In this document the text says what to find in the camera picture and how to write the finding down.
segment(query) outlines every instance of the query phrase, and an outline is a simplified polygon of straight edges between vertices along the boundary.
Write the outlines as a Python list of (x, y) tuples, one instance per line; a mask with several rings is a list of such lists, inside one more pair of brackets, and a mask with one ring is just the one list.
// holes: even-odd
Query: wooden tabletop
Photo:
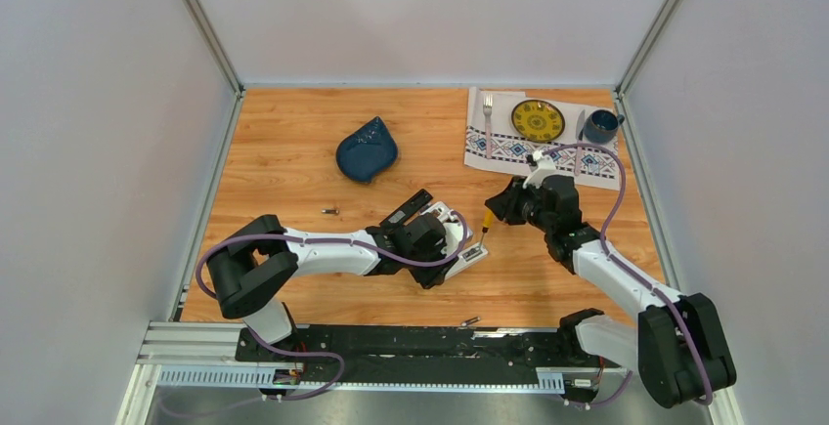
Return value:
[[(607, 90), (528, 90), (527, 96), (612, 107)], [(426, 188), (461, 212), (476, 232), (483, 202), (510, 177), (463, 165), (465, 89), (249, 90), (231, 144), (201, 250), (266, 213), (306, 232), (350, 233), (377, 225), (414, 191)], [(398, 161), (370, 185), (337, 169), (334, 152), (348, 135), (382, 117)], [(608, 235), (625, 256), (663, 279), (630, 160), (620, 140), (629, 191)], [(617, 193), (580, 186), (585, 219), (600, 228)], [(321, 210), (337, 207), (339, 215)], [(495, 222), (490, 256), (446, 283), (424, 290), (408, 271), (395, 276), (304, 276), (279, 292), (299, 323), (557, 326), (584, 308), (625, 315), (598, 289), (550, 259), (544, 234)], [(223, 320), (215, 301), (191, 285), (182, 320)]]

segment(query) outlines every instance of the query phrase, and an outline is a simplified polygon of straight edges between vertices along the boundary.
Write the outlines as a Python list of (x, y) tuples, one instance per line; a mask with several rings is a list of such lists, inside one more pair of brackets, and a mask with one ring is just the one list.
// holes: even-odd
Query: metal floor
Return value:
[[(622, 377), (606, 375), (603, 394), (612, 394)], [(158, 388), (156, 399), (180, 413), (216, 410), (258, 392), (231, 388)], [(531, 394), (409, 393), (332, 391), (307, 401), (254, 403), (199, 419), (177, 419), (153, 406), (148, 425), (291, 424), (291, 425), (442, 425), (475, 424), (711, 424), (708, 411), (693, 403), (666, 410), (654, 403), (638, 380), (614, 404), (577, 411), (560, 401)]]

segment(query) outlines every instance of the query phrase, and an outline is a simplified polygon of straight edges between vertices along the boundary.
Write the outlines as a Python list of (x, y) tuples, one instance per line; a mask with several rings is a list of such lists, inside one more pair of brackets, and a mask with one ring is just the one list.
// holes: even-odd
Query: knife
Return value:
[[(587, 112), (582, 109), (579, 114), (579, 120), (576, 121), (576, 145), (582, 142), (585, 135), (585, 114)], [(582, 174), (582, 148), (576, 147), (576, 161), (573, 163), (573, 177)]]

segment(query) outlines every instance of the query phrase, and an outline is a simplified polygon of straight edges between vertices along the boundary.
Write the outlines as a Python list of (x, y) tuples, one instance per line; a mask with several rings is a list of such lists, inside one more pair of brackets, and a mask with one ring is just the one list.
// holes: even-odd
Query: robotic arm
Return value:
[[(379, 226), (349, 234), (305, 233), (283, 227), (276, 215), (257, 218), (231, 238), (272, 234), (275, 239), (229, 244), (207, 259), (222, 316), (242, 319), (269, 344), (292, 350), (289, 337), (295, 326), (276, 295), (294, 276), (384, 276), (410, 269), (420, 286), (428, 289), (486, 257), (488, 251), (480, 246), (459, 250), (466, 243), (460, 218), (443, 202), (429, 206), (431, 199), (431, 194), (421, 190)], [(469, 239), (471, 232), (466, 231)], [(254, 252), (265, 261), (259, 263)]]
[[(634, 330), (599, 310), (575, 313), (561, 322), (562, 328), (575, 329), (575, 347), (638, 371), (648, 393), (664, 407), (705, 395), (668, 300), (688, 326), (712, 389), (734, 384), (736, 371), (714, 303), (700, 293), (686, 297), (659, 282), (609, 242), (605, 252), (599, 232), (582, 221), (573, 178), (556, 174), (553, 159), (541, 151), (530, 157), (530, 166), (527, 178), (512, 178), (503, 192), (486, 201), (487, 207), (509, 225), (529, 223), (545, 232), (547, 250), (556, 262), (597, 286), (637, 321)], [(620, 263), (630, 272), (623, 272)]]

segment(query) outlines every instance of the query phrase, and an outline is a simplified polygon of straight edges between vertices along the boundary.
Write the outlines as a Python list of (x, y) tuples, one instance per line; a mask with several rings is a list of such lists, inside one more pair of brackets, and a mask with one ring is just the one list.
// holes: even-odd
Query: white wall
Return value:
[(0, 0), (0, 421), (112, 423), (231, 107), (181, 0)]
[(247, 83), (615, 84), (663, 0), (201, 0)]
[(629, 99), (681, 286), (746, 423), (825, 423), (828, 0), (684, 0)]

